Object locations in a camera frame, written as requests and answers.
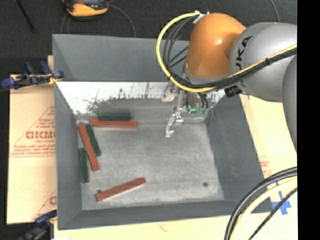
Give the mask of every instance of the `clamp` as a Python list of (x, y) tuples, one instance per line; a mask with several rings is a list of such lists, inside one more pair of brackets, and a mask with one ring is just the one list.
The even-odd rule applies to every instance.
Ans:
[(4, 89), (19, 89), (26, 86), (53, 83), (64, 77), (62, 71), (52, 72), (48, 64), (41, 60), (39, 62), (41, 72), (36, 72), (29, 61), (22, 66), (22, 74), (15, 77), (8, 77), (1, 81)]
[(47, 232), (53, 233), (53, 223), (51, 220), (55, 217), (57, 217), (57, 210), (49, 211), (36, 218), (34, 222), (37, 226), (23, 236), (20, 236), (17, 240), (40, 240)]

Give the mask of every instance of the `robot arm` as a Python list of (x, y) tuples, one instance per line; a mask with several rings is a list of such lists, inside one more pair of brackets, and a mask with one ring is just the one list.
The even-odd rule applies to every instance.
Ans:
[[(190, 35), (183, 74), (177, 75), (171, 71), (168, 61), (163, 62), (160, 41), (174, 23), (194, 17), (200, 19), (196, 20)], [(172, 31), (177, 32), (181, 26)], [(245, 28), (223, 13), (188, 13), (164, 27), (156, 54), (168, 78), (186, 92), (230, 91), (231, 88), (236, 94), (242, 92), (283, 103), (288, 129), (297, 149), (296, 25), (263, 22)]]

